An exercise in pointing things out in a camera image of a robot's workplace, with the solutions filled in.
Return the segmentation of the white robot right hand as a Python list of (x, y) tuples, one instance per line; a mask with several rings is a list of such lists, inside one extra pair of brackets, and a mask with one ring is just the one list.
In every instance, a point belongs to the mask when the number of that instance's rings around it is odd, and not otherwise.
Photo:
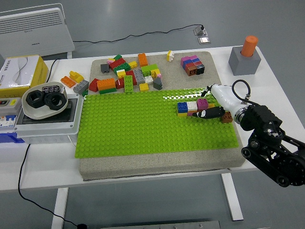
[(193, 113), (192, 116), (211, 119), (221, 117), (226, 111), (229, 111), (232, 118), (236, 122), (239, 122), (238, 118), (242, 117), (243, 113), (246, 111), (247, 105), (243, 104), (242, 101), (234, 95), (232, 86), (213, 84), (203, 91), (202, 97), (208, 92), (217, 100), (220, 107), (208, 108), (202, 112)]

